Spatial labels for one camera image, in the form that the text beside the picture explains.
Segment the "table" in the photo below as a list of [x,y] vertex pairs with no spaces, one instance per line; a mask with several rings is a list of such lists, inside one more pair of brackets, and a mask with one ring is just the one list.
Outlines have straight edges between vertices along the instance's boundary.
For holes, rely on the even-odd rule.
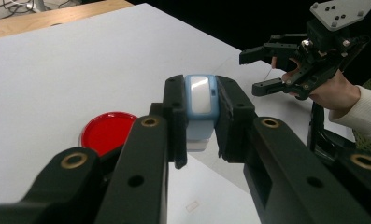
[[124,0],[106,0],[76,7],[66,7],[36,14],[11,17],[0,20],[0,37],[86,19],[91,16],[131,6],[131,3]]
[[[179,74],[234,79],[259,116],[282,119],[305,142],[311,102],[252,96],[253,83],[283,71],[240,66],[239,53],[148,4],[0,38],[0,203],[18,201],[55,154],[78,146],[92,118],[147,115],[163,100],[164,81]],[[185,168],[170,164],[168,223],[260,222],[243,165],[217,152],[213,136]]]

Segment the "human hand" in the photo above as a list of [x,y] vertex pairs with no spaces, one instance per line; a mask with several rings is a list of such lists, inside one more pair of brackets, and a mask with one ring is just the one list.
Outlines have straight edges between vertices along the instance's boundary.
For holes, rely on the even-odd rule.
[[[294,70],[285,73],[281,77],[284,82],[297,73],[301,67],[299,61],[295,59],[290,60],[296,63],[297,66]],[[272,58],[272,68],[276,68],[276,61],[277,58]],[[351,110],[360,99],[360,96],[360,89],[348,82],[338,69],[331,79],[328,79],[324,84],[312,91],[309,98],[326,109],[334,110],[335,116],[339,118]]]

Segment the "red lid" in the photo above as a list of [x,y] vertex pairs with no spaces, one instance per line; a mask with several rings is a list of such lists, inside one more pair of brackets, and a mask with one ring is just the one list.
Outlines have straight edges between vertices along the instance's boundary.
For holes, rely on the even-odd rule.
[[136,119],[136,116],[124,112],[109,112],[97,116],[84,128],[81,144],[103,156],[124,144]]

